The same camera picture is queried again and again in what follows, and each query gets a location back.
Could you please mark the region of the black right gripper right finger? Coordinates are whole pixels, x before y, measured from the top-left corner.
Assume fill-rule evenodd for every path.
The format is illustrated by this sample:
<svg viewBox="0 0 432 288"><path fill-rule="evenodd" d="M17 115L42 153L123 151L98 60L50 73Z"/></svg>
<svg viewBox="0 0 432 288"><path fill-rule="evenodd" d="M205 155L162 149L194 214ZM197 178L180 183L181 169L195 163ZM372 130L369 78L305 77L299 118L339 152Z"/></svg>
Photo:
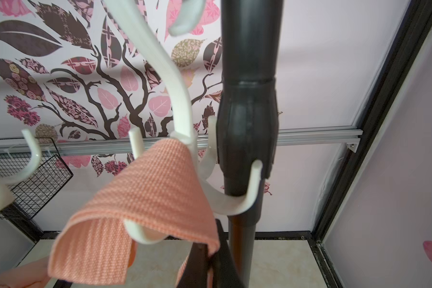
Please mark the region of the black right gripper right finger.
<svg viewBox="0 0 432 288"><path fill-rule="evenodd" d="M216 225L220 248L211 258L212 288L244 288L244 283L236 270L228 240L219 219L216 219Z"/></svg>

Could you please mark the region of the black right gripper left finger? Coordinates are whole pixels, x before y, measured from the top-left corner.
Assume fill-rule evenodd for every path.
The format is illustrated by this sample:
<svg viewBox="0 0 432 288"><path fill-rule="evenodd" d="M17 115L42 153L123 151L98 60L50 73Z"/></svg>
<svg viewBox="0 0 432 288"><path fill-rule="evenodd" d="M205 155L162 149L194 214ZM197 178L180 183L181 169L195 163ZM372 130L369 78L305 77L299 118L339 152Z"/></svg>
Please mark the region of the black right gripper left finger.
<svg viewBox="0 0 432 288"><path fill-rule="evenodd" d="M193 243L177 288L207 288L209 268L208 246Z"/></svg>

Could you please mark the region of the pink fanny pack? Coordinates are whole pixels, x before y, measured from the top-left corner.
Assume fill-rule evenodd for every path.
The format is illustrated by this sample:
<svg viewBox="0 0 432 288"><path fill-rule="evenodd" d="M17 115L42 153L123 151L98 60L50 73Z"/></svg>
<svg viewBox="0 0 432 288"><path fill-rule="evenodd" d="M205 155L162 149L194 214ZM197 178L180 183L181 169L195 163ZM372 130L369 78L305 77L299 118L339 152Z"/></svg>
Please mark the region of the pink fanny pack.
<svg viewBox="0 0 432 288"><path fill-rule="evenodd" d="M75 213L50 256L0 274L0 288L37 288L57 278L77 284L124 284L134 241L130 220L181 240L220 248L217 225L189 149L175 139L154 144Z"/></svg>

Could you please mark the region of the white hook right end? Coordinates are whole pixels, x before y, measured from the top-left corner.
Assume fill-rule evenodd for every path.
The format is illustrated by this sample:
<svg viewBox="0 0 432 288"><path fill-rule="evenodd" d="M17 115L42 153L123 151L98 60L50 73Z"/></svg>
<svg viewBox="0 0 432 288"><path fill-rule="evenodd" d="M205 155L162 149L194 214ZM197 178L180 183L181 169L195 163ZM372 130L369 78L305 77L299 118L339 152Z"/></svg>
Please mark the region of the white hook right end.
<svg viewBox="0 0 432 288"><path fill-rule="evenodd" d="M258 198L263 164L255 160L250 167L248 188L242 196L228 196L213 188L206 180L216 165L216 117L210 116L210 132L206 153L197 164L197 133L193 128L193 111L188 88L181 72L166 53L151 31L135 1L103 1L112 18L124 31L135 48L158 73L168 90L173 111L174 131L171 138L183 143L189 150L199 175L198 188L203 188L211 210L224 216L237 216L247 212ZM206 1L182 1L180 11L174 23L168 28L172 36L180 36L192 31L199 23ZM144 152L144 143L138 128L129 132L130 143L135 157ZM141 244L156 244L168 237L155 228L146 228L133 220L124 220L124 227L129 236Z"/></svg>

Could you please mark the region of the dark grey clothes rack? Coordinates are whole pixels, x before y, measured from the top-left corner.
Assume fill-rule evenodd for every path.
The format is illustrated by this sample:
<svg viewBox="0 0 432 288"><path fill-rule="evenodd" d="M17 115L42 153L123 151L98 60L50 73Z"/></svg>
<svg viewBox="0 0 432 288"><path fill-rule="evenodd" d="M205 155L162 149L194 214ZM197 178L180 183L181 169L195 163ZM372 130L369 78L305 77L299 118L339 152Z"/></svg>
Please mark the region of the dark grey clothes rack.
<svg viewBox="0 0 432 288"><path fill-rule="evenodd" d="M241 281L248 285L265 181L277 147L276 67L283 2L222 1L221 11L223 93L217 145L224 192L246 196L252 165L255 161L262 164L253 205L229 217L230 250Z"/></svg>

